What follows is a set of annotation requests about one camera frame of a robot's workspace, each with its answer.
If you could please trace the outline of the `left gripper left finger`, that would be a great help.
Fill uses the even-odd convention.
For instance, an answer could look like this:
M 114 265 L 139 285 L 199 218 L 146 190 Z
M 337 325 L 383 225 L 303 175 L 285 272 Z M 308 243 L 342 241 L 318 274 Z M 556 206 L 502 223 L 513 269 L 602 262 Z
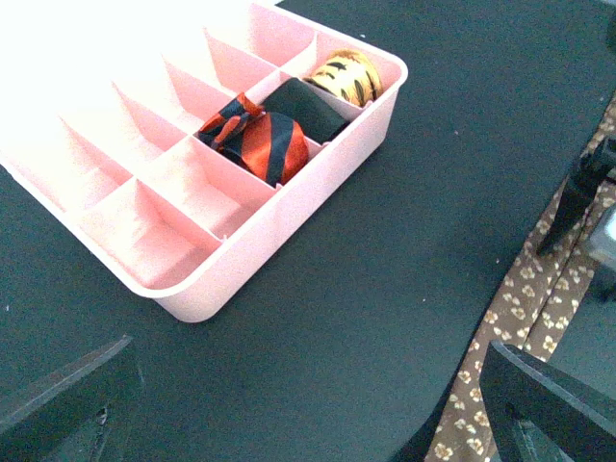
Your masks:
M 1 459 L 124 461 L 142 392 L 124 335 L 1 400 Z

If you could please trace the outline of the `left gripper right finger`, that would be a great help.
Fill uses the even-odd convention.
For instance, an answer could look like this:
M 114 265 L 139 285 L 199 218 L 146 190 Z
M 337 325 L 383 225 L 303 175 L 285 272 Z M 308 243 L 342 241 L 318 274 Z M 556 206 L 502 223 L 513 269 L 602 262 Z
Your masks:
M 480 389 L 501 461 L 613 461 L 615 400 L 492 341 Z

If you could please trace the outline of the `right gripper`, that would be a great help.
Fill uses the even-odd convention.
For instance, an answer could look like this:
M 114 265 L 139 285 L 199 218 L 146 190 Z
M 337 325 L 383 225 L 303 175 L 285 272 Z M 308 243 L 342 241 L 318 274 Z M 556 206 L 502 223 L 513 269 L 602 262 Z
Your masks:
M 615 138 L 605 137 L 592 151 L 575 160 L 568 173 L 559 205 L 549 232 L 539 244 L 536 254 L 550 252 L 584 216 L 599 186 L 615 168 Z M 586 252 L 609 271 L 600 300 L 615 301 L 615 206 L 601 216 L 585 244 Z

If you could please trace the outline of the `brown floral tie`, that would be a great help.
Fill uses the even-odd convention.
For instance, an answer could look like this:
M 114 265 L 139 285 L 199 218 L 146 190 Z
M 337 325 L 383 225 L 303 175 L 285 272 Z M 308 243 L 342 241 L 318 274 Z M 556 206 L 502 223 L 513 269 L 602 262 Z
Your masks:
M 615 138 L 615 108 L 608 105 L 596 133 L 576 157 Z M 481 389 L 487 347 L 501 341 L 550 365 L 600 265 L 586 241 L 602 214 L 615 206 L 615 168 L 599 186 L 584 216 L 543 256 L 536 254 L 550 230 L 567 178 L 553 195 L 503 278 L 457 371 L 423 451 L 425 461 L 500 460 Z

